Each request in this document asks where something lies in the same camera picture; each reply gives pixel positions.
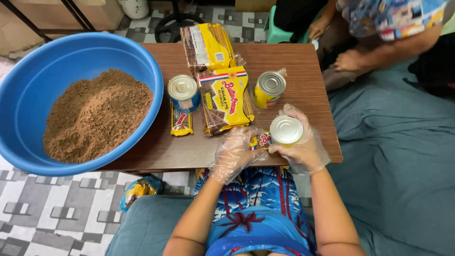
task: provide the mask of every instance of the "table top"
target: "table top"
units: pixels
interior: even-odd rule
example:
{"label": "table top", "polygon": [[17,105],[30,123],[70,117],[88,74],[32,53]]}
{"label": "table top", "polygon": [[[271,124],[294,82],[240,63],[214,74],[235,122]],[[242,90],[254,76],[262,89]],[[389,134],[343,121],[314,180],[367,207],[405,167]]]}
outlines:
{"label": "table top", "polygon": [[[190,75],[181,44],[142,44],[156,59],[165,81],[164,97],[160,111],[148,132],[128,152],[103,170],[147,169],[170,171],[209,166],[220,135],[206,137],[202,133],[202,113],[199,108],[192,114],[193,135],[175,137],[170,134],[170,98],[167,81],[180,74]],[[327,93],[312,44],[246,44],[233,45],[247,62],[249,89],[251,90],[263,72],[286,67],[286,90],[275,107],[264,110],[254,106],[255,119],[252,125],[269,130],[270,123],[285,103],[303,111],[322,138],[332,163],[341,163],[343,156],[330,111]],[[255,166],[286,165],[279,154],[270,155],[267,161],[255,162]]]}

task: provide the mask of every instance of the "metal stand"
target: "metal stand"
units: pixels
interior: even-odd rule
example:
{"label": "metal stand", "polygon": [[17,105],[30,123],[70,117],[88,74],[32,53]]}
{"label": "metal stand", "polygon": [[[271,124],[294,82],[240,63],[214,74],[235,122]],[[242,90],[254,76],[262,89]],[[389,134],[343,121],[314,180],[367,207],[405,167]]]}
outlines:
{"label": "metal stand", "polygon": [[29,28],[31,28],[37,35],[44,39],[44,42],[50,42],[50,39],[45,34],[75,34],[81,32],[95,32],[96,29],[88,21],[81,10],[76,6],[73,0],[61,0],[63,5],[73,15],[76,21],[82,26],[82,29],[39,29],[33,24],[19,9],[17,9],[10,0],[0,0],[6,8],[8,8],[14,15],[23,21]]}
{"label": "metal stand", "polygon": [[157,27],[155,28],[155,41],[157,43],[161,43],[160,34],[163,33],[171,33],[171,38],[168,41],[169,43],[177,43],[180,41],[180,28],[183,26],[188,26],[188,24],[184,24],[185,20],[192,20],[197,23],[205,23],[196,15],[180,13],[177,0],[172,0],[172,8],[174,9],[173,13],[160,20],[160,22],[157,24]]}

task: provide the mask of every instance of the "hand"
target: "hand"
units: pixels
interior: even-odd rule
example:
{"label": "hand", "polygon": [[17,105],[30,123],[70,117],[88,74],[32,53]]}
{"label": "hand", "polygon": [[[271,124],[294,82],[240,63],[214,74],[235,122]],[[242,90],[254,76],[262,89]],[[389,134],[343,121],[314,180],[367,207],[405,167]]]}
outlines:
{"label": "hand", "polygon": [[330,24],[330,20],[325,17],[320,17],[315,22],[311,23],[308,33],[310,41],[319,38],[325,32]]}
{"label": "hand", "polygon": [[268,151],[270,153],[278,151],[289,161],[289,164],[294,169],[296,167],[295,165],[303,164],[310,174],[324,168],[330,162],[329,154],[327,154],[327,151],[325,151],[322,145],[318,131],[311,127],[307,117],[290,104],[285,104],[284,109],[280,110],[279,115],[288,115],[297,118],[303,125],[303,135],[300,141],[291,147],[272,144],[268,148]]}
{"label": "hand", "polygon": [[263,132],[256,127],[234,127],[218,142],[215,165],[209,176],[225,185],[254,161],[268,159],[264,149],[250,150],[250,139]]}
{"label": "hand", "polygon": [[338,72],[349,71],[358,72],[364,67],[362,65],[363,55],[357,50],[347,50],[344,53],[338,55],[337,60],[334,63],[335,70]]}

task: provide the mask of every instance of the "yellow package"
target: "yellow package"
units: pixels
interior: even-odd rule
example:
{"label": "yellow package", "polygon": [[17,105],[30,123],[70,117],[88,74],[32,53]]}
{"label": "yellow package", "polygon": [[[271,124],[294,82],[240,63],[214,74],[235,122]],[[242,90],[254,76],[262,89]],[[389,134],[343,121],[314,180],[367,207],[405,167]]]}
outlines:
{"label": "yellow package", "polygon": [[171,101],[171,135],[182,136],[193,134],[191,114],[180,113]]}
{"label": "yellow package", "polygon": [[237,65],[226,30],[220,24],[203,23],[180,29],[191,73],[218,70]]}
{"label": "yellow package", "polygon": [[250,150],[255,150],[257,148],[268,149],[270,144],[272,144],[272,136],[270,135],[270,131],[264,131],[262,134],[251,138]]}
{"label": "yellow package", "polygon": [[235,126],[249,125],[254,120],[245,68],[231,67],[199,74],[204,108],[204,132],[220,133]]}

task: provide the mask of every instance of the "blue plastic basin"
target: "blue plastic basin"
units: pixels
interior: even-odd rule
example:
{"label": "blue plastic basin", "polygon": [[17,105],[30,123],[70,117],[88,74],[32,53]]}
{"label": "blue plastic basin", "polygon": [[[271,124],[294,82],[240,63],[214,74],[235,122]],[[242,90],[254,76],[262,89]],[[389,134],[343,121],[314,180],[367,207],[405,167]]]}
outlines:
{"label": "blue plastic basin", "polygon": [[[42,147],[52,105],[71,83],[92,79],[109,68],[122,70],[150,88],[154,99],[148,114],[125,142],[95,160],[68,164],[49,158]],[[141,139],[155,120],[162,98],[161,70],[139,44],[109,33],[65,36],[27,55],[2,82],[0,154],[15,167],[37,175],[66,176],[95,170]]]}

